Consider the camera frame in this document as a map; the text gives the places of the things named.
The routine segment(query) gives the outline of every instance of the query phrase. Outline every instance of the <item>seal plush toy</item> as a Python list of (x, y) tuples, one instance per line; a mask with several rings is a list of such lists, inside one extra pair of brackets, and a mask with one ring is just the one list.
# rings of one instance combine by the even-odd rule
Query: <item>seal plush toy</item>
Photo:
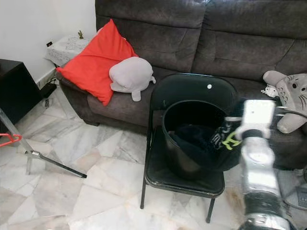
[(135, 102), (141, 100), (141, 91), (149, 82), (155, 83), (153, 68), (148, 61), (140, 57), (130, 57), (114, 65), (109, 76), (113, 83), (111, 89), (117, 92), (130, 92)]
[[(283, 106), (307, 115), (307, 74), (284, 75), (271, 70), (263, 75), (264, 81), (276, 88)], [(286, 114), (277, 124), (282, 133), (291, 133), (300, 128), (307, 119), (295, 114)]]

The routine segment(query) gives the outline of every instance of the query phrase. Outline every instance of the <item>cloth in bucket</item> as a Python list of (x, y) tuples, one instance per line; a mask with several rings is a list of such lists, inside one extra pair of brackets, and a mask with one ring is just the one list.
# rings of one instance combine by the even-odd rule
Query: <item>cloth in bucket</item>
[[(244, 101), (240, 101), (230, 116), (243, 115)], [(224, 121), (213, 130), (205, 126), (181, 125), (172, 139), (179, 147), (203, 169), (210, 171), (227, 171), (239, 163), (241, 141), (236, 140), (235, 130), (240, 122)]]

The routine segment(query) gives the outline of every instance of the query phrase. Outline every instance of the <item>red pillow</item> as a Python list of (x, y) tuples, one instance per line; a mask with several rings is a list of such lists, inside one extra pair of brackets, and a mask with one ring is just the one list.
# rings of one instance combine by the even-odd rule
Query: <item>red pillow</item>
[(106, 106), (113, 95), (110, 68), (133, 56), (138, 57), (111, 19), (79, 55), (57, 71)]

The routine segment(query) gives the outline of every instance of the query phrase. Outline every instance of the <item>gray sofa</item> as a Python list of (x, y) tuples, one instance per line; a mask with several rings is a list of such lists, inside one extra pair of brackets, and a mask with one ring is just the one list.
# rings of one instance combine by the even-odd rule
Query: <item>gray sofa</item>
[[(240, 97), (267, 99), (260, 92), (263, 73), (307, 72), (305, 0), (96, 0), (95, 9), (96, 28), (112, 18), (135, 52), (153, 65), (158, 82), (176, 72), (209, 74), (229, 81)], [(146, 130), (154, 85), (140, 102), (115, 92), (104, 107), (61, 74), (57, 78), (86, 123)], [(276, 165), (303, 168), (307, 124), (289, 135), (273, 130), (272, 147)]]

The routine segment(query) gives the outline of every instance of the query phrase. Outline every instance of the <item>white tablecloth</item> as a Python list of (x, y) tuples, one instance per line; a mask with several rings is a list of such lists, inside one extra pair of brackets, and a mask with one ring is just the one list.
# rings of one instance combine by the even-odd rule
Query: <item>white tablecloth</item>
[(89, 44), (89, 39), (80, 39), (77, 36), (66, 36), (47, 48), (46, 59), (58, 66), (74, 58)]

